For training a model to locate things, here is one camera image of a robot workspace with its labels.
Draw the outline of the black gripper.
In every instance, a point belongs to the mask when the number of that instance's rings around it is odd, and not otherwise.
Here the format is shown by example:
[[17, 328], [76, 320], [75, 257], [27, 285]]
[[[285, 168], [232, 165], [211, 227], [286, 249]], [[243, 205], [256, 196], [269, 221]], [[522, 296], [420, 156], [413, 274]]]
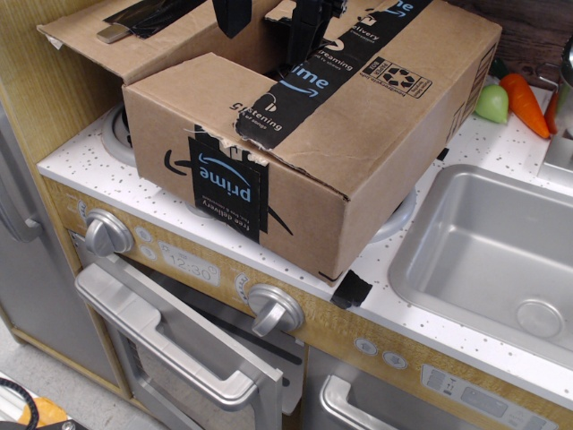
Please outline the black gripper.
[[[252, 19], [252, 0], [213, 0], [219, 28], [232, 39]], [[304, 62], [316, 49], [328, 28], [331, 17], [346, 12], [347, 0], [298, 0], [292, 13], [286, 63], [291, 66]]]

